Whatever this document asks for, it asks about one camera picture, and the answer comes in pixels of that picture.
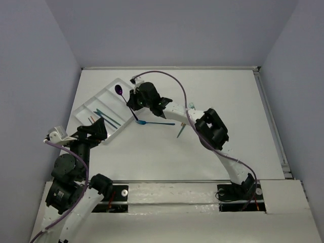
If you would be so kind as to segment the purple metal spoon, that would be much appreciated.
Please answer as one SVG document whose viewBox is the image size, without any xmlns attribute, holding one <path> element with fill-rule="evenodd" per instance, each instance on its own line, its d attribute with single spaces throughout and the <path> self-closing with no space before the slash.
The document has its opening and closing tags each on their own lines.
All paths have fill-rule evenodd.
<svg viewBox="0 0 324 243">
<path fill-rule="evenodd" d="M 122 99 L 125 101 L 125 103 L 127 103 L 126 99 L 123 96 L 123 89 L 120 85 L 115 85 L 114 87 L 115 92 L 122 97 Z M 135 118 L 135 121 L 138 121 L 139 119 L 137 118 L 137 116 L 135 115 L 135 113 L 133 112 L 133 110 L 129 107 L 129 110 L 131 111 L 133 117 Z"/>
</svg>

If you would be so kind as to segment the blue metal fork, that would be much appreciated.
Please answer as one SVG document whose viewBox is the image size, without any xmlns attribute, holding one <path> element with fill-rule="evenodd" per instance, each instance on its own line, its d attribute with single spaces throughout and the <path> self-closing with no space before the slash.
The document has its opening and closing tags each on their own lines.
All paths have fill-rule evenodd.
<svg viewBox="0 0 324 243">
<path fill-rule="evenodd" d="M 146 125 L 146 124 L 155 124 L 155 125 L 167 125 L 167 126 L 174 126 L 175 123 L 158 123 L 158 122 L 149 122 L 144 120 L 136 120 L 137 124 Z"/>
</svg>

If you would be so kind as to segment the teal spoon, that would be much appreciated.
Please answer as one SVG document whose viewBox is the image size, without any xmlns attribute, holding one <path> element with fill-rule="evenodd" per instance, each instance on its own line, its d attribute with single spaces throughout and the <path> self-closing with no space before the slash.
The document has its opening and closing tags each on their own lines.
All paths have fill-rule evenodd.
<svg viewBox="0 0 324 243">
<path fill-rule="evenodd" d="M 182 134 L 182 132 L 183 132 L 183 130 L 185 129 L 185 127 L 186 127 L 186 124 L 185 124 L 185 123 L 182 123 L 182 124 L 181 124 L 181 129 L 180 129 L 180 131 L 179 131 L 179 133 L 178 133 L 178 135 L 177 135 L 177 138 L 180 137 L 180 135 Z"/>
</svg>

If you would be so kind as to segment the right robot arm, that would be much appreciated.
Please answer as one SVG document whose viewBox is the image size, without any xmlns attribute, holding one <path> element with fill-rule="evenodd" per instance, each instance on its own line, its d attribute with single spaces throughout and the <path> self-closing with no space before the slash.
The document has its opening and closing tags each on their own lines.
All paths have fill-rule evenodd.
<svg viewBox="0 0 324 243">
<path fill-rule="evenodd" d="M 226 169 L 233 193 L 238 198 L 252 196 L 256 191 L 256 179 L 252 173 L 243 168 L 236 159 L 221 153 L 223 145 L 228 142 L 228 129 L 217 112 L 209 108 L 200 111 L 186 108 L 172 99 L 161 97 L 153 83 L 131 79 L 134 88 L 130 90 L 127 106 L 134 111 L 149 109 L 155 116 L 193 125 L 201 144 L 208 150 L 217 150 L 217 157 Z"/>
</svg>

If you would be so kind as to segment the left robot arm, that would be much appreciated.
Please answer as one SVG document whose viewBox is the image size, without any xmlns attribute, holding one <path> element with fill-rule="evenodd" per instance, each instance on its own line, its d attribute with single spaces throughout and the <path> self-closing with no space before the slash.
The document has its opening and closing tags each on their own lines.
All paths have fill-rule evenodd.
<svg viewBox="0 0 324 243">
<path fill-rule="evenodd" d="M 48 131 L 44 143 L 64 154 L 54 162 L 42 228 L 31 242 L 74 242 L 96 205 L 110 199 L 113 181 L 102 174 L 89 176 L 90 150 L 106 139 L 103 118 L 89 126 L 79 126 L 70 136 L 62 126 Z"/>
</svg>

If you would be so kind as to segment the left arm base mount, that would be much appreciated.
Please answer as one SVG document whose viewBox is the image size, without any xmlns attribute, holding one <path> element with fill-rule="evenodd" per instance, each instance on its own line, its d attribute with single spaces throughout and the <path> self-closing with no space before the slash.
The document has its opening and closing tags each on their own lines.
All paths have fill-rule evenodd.
<svg viewBox="0 0 324 243">
<path fill-rule="evenodd" d="M 110 198 L 99 202 L 92 213 L 127 213 L 129 186 L 114 184 Z"/>
</svg>

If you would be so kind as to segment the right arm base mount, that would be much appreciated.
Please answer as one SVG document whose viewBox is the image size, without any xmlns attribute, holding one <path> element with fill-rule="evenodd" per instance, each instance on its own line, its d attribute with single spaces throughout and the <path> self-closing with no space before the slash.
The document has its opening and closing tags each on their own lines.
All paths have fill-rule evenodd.
<svg viewBox="0 0 324 243">
<path fill-rule="evenodd" d="M 260 183 L 257 185 L 257 190 L 253 198 L 251 194 L 239 195 L 234 192 L 232 184 L 218 184 L 215 198 L 219 202 L 220 212 L 266 212 Z"/>
</svg>

